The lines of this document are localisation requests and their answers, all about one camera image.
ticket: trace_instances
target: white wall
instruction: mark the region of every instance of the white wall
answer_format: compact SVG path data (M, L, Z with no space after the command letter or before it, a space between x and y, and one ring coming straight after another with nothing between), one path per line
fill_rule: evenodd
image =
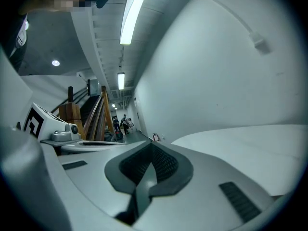
M135 128L141 131L141 127L140 127L139 119L137 117L137 111L136 111L134 101L129 103L127 107L127 111L128 111L128 117L131 118L131 121L135 125Z
M307 165L304 125L229 128L184 136L172 144L219 157L271 196L294 190Z
M122 118L126 115L126 118L129 118L127 110L116 110L117 119L121 122Z
M47 111L53 110L67 99L68 87L74 88L74 93L86 87L86 82L74 76L22 76L22 80L33 91L32 97L22 111L19 121L23 126L31 103L36 103ZM89 97L86 96L78 103L81 107Z
M292 17L278 0L219 1L266 45L254 48L249 30L220 4L191 0L141 61L136 92L148 134L172 142L199 131L306 123L307 62Z
M111 117L116 116L116 111L111 111L110 114L111 114Z

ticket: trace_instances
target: ceiling light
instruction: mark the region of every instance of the ceiling light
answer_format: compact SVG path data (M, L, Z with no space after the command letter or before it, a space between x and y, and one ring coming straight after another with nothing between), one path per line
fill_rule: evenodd
M118 84L119 84L119 90L124 89L124 78L125 78L124 73L118 73L117 74L117 81L118 81Z
M29 22L26 20L26 30L29 28Z
M54 66L59 66L59 65L60 65L60 62L57 61L57 60L54 60L54 61L52 61L51 63L52 63L52 65L54 65Z
M130 44L135 24L144 0L127 0L122 20L120 44Z

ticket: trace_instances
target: hallway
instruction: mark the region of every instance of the hallway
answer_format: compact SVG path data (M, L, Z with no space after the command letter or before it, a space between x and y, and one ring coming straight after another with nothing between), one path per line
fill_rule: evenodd
M129 133L128 135L123 134L123 141L126 144L132 144L139 141L146 141L147 139L144 135L142 135L139 131L134 131L133 133Z

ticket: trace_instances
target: ceiling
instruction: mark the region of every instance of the ceiling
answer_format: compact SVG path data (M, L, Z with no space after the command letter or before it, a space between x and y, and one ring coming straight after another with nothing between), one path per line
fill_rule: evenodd
M79 12L35 12L28 15L28 48L21 75L95 75L105 85L110 102L127 108L136 73L153 30L172 0L144 0L132 43L120 45L126 0L109 0L102 8ZM60 61L54 67L52 60ZM118 90L117 73L125 72L125 88Z
M28 14L27 50L20 75L63 75L90 69L80 46L72 17L66 12ZM60 66L51 64L58 60Z
M85 23L85 17L81 18L84 14L72 15L75 28L82 28L77 30L77 36L87 59L90 59L94 73L96 76L103 74L102 79L98 78L98 80L106 85L110 100L117 103L120 108L127 108L133 95L134 80L142 54L153 29L170 2L172 0L144 0L132 43L125 46L120 45L119 42L126 0L109 0L102 9L92 7L85 12L88 13L86 18L90 20L90 26L86 24L81 26L81 23ZM89 42L90 37L84 38L85 28L91 31L91 42ZM89 51L89 44L94 46L91 51ZM118 90L117 73L119 72L125 72L125 88L122 91Z

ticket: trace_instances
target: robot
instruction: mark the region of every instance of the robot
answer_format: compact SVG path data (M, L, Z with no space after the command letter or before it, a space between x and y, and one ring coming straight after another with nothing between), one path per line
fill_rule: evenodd
M158 141L82 141L36 104L22 130L0 134L3 178L44 229L253 230L273 204L217 157Z

